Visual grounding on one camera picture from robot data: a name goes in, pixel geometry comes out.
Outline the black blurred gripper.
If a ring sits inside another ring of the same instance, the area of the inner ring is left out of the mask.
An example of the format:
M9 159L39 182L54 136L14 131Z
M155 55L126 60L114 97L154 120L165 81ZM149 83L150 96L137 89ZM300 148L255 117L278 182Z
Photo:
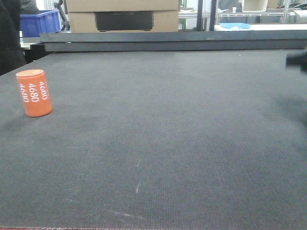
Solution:
M297 54L287 54L285 66L287 68L300 67L301 72L307 71L307 51Z

